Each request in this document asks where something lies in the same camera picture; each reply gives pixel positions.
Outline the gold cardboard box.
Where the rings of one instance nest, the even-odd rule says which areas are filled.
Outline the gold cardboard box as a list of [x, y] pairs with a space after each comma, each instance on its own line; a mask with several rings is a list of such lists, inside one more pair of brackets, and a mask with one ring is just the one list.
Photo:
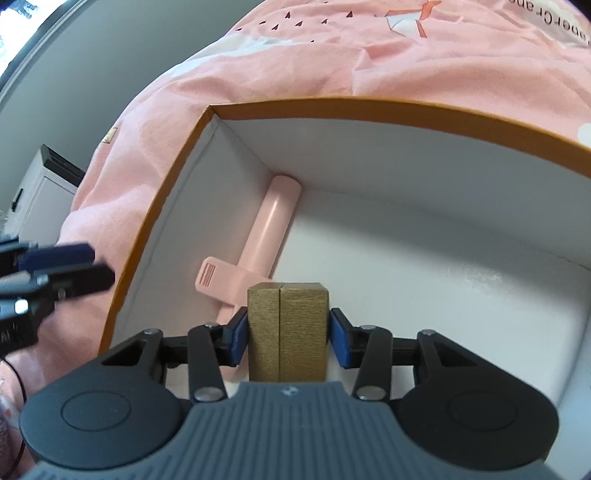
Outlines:
[[325, 381], [327, 288], [320, 283], [259, 283], [247, 291], [247, 317], [250, 381]]

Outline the white cabinet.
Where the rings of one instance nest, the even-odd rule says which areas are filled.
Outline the white cabinet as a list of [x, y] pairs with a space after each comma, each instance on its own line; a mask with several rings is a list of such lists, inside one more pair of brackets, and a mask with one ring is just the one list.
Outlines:
[[3, 233], [54, 245], [85, 172], [42, 144], [16, 191]]

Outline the orange cardboard storage box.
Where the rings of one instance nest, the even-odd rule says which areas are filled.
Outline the orange cardboard storage box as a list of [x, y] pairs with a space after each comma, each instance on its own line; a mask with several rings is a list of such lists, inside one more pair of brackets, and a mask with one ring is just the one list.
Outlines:
[[435, 104], [216, 105], [180, 138], [122, 270], [102, 343], [214, 318], [202, 260], [235, 261], [276, 174], [304, 192], [273, 268], [361, 323], [432, 328], [555, 402], [590, 316], [590, 149]]

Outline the pink patterned bed sheet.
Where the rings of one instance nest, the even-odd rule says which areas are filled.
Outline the pink patterned bed sheet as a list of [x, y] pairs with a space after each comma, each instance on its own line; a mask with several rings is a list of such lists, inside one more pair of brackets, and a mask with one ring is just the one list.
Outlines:
[[87, 243], [108, 290], [54, 302], [38, 342], [1, 370], [7, 479], [586, 479], [590, 316], [562, 402], [432, 328], [390, 400], [352, 396], [327, 342], [322, 382], [252, 382], [249, 344], [221, 367], [228, 398], [191, 402], [144, 327], [109, 346], [132, 244], [172, 163], [171, 124], [211, 106], [356, 98], [507, 119], [590, 149], [590, 21], [578, 1], [266, 1], [161, 74], [97, 147], [57, 245]]

